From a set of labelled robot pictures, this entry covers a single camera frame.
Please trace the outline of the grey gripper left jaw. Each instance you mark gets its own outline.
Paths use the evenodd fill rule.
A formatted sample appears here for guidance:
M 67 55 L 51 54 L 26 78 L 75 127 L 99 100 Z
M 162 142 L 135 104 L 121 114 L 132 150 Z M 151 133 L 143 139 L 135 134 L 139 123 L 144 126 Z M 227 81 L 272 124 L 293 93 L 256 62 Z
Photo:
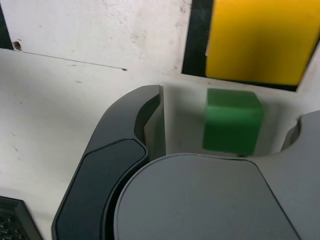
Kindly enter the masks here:
M 145 85 L 102 115 L 54 217 L 55 240 L 112 240 L 116 204 L 125 184 L 166 155 L 164 88 Z

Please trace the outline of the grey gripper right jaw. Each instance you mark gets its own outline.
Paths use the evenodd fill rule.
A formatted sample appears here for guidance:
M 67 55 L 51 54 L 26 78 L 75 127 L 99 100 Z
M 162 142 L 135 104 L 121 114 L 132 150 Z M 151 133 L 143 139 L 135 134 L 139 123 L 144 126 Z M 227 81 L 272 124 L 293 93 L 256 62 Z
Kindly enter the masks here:
M 116 204 L 117 240 L 317 240 L 320 113 L 267 156 L 175 154 L 141 168 Z

